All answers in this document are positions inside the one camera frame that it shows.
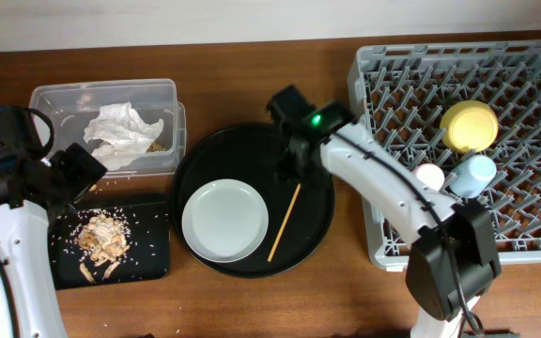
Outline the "rice and food scraps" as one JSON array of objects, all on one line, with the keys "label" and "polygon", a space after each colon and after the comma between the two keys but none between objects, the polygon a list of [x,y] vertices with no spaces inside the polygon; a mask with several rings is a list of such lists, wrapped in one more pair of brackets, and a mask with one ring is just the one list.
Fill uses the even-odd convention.
[{"label": "rice and food scraps", "polygon": [[126,207],[96,207],[63,218],[62,256],[78,280],[88,285],[144,278],[140,270],[156,256],[156,246],[137,237],[144,223]]}]

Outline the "white napkin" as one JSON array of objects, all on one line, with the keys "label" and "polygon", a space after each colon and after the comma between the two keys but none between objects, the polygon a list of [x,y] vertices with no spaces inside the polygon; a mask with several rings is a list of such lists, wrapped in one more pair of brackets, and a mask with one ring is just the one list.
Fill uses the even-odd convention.
[{"label": "white napkin", "polygon": [[116,171],[131,163],[130,155],[145,154],[161,135],[164,122],[147,124],[131,103],[101,106],[99,115],[85,128],[86,143],[100,141],[91,155],[102,160],[108,171]]}]

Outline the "grey plate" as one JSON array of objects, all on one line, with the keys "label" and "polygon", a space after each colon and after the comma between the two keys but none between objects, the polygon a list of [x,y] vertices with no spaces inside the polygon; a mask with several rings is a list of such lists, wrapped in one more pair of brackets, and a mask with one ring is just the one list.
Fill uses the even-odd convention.
[{"label": "grey plate", "polygon": [[181,216],[189,248],[213,263],[233,263],[252,254],[269,227],[261,194],[235,179],[218,179],[197,189]]}]

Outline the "wooden chopstick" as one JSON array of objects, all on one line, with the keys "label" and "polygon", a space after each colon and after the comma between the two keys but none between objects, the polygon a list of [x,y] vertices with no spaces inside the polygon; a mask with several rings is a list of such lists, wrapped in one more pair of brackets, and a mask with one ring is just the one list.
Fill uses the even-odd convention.
[{"label": "wooden chopstick", "polygon": [[279,246],[279,243],[281,241],[281,238],[282,238],[282,236],[283,236],[283,234],[285,232],[286,225],[287,225],[287,223],[289,221],[289,218],[291,216],[293,208],[294,208],[294,206],[296,204],[296,201],[297,201],[297,199],[299,197],[300,191],[301,191],[301,183],[298,183],[298,185],[296,186],[295,191],[293,192],[292,198],[291,198],[290,203],[288,205],[288,208],[286,210],[286,214],[285,214],[285,216],[284,216],[284,218],[282,220],[281,226],[280,226],[280,228],[279,228],[279,230],[277,232],[277,235],[275,237],[273,245],[272,245],[272,247],[270,249],[270,253],[269,253],[268,257],[267,257],[267,262],[269,262],[269,263],[272,262],[273,257],[275,256],[276,250],[277,250],[277,248]]}]

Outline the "pink cup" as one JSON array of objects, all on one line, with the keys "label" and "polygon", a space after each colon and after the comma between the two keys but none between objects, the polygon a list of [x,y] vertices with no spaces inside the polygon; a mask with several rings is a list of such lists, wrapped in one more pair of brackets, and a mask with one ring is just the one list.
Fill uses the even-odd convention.
[{"label": "pink cup", "polygon": [[439,166],[432,163],[423,163],[417,166],[412,173],[428,188],[439,191],[445,182],[445,175]]}]

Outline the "yellow bowl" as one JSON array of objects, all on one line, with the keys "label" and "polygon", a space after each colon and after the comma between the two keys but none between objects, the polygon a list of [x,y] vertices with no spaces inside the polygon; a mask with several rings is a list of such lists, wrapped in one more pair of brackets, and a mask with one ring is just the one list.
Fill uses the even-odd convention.
[{"label": "yellow bowl", "polygon": [[461,101],[450,107],[441,119],[440,128],[445,130],[442,142],[461,154],[487,149],[499,132],[494,111],[477,100]]}]

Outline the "blue cup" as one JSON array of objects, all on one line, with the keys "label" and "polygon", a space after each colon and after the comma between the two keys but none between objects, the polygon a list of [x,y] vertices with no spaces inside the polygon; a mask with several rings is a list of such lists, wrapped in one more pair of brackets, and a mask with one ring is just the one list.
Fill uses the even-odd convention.
[{"label": "blue cup", "polygon": [[474,155],[453,169],[450,190],[463,198],[478,197],[497,174],[495,162],[485,155]]}]

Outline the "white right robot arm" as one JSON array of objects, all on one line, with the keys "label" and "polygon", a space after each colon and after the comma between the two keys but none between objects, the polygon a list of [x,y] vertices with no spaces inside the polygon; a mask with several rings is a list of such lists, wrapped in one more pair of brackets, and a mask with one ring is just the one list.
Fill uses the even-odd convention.
[{"label": "white right robot arm", "polygon": [[427,187],[387,154],[348,108],[304,101],[267,110],[287,145],[287,166],[302,177],[323,169],[380,210],[409,247],[406,285],[419,306],[413,337],[459,337],[486,330],[472,308],[502,268],[487,208],[460,205]]}]

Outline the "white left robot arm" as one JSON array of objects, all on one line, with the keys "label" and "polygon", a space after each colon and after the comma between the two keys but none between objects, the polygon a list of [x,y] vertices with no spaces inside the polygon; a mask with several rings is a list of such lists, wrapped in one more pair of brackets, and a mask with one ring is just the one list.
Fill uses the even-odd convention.
[{"label": "white left robot arm", "polygon": [[0,159],[0,337],[64,337],[48,230],[105,174],[77,144],[49,160]]}]

